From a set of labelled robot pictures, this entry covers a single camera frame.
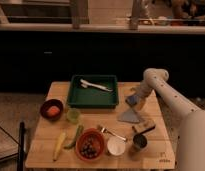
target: red bowl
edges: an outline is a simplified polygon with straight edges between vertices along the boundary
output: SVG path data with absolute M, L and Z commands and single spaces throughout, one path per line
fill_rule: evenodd
M 99 160 L 104 151 L 104 136 L 95 128 L 87 129 L 80 135 L 76 142 L 75 152 L 81 160 L 86 162 L 94 162 Z
M 50 120 L 58 120 L 63 112 L 63 103 L 58 99 L 50 99 L 45 101 L 40 107 L 40 114 Z

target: cucumber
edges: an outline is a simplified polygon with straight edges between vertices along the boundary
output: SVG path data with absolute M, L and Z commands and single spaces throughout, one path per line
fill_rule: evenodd
M 77 141 L 77 138 L 80 136 L 80 134 L 83 132 L 83 129 L 84 129 L 84 126 L 83 125 L 79 125 L 77 127 L 77 131 L 76 131 L 76 134 L 74 136 L 74 139 L 72 140 L 72 142 L 70 144 L 67 144 L 64 146 L 64 149 L 71 149 L 73 148 L 75 145 L 76 145 L 76 141 Z

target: yellow banana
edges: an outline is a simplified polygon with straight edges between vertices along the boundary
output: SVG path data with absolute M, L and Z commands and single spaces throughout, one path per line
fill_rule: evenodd
M 61 152 L 61 149 L 62 149 L 62 144 L 63 142 L 65 141 L 66 139 L 66 133 L 65 132 L 62 132 L 57 141 L 56 141 L 56 145 L 55 145 L 55 149 L 54 149 L 54 153 L 53 153 L 53 160 L 56 161 L 60 152 Z

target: gray floor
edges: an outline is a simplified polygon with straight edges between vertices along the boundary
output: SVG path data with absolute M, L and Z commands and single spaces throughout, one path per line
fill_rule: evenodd
M 45 97 L 45 94 L 0 93 L 0 125 L 13 135 L 15 139 L 18 139 L 19 123 L 24 121 L 32 137 L 39 117 L 39 108 Z M 197 98 L 191 100 L 205 109 L 205 99 Z M 175 150 L 180 118 L 170 111 L 161 98 L 158 98 L 158 101 Z M 8 170 L 16 170 L 15 159 L 0 163 L 0 171 Z

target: utensil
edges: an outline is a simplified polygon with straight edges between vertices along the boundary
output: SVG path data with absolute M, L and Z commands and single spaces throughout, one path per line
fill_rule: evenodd
M 101 125 L 97 125 L 97 129 L 98 129 L 99 131 L 101 131 L 102 133 L 108 133 L 108 134 L 111 134 L 111 135 L 113 135 L 113 136 L 116 136 L 116 137 L 120 138 L 121 140 L 123 140 L 123 141 L 125 141 L 125 142 L 128 141 L 127 138 L 122 137 L 122 136 L 120 136 L 120 135 L 117 135 L 117 134 L 115 134 L 115 133 L 109 131 L 109 130 L 106 129 L 105 127 L 101 126 Z
M 112 89 L 109 89 L 106 86 L 99 85 L 99 84 L 93 84 L 93 83 L 90 83 L 90 82 L 88 82 L 84 79 L 80 79 L 80 82 L 82 83 L 81 86 L 84 87 L 84 88 L 88 88 L 88 86 L 91 86 L 91 87 L 95 87 L 95 88 L 98 88 L 98 89 L 101 89 L 101 90 L 104 90 L 104 91 L 109 91 L 109 92 L 112 91 Z

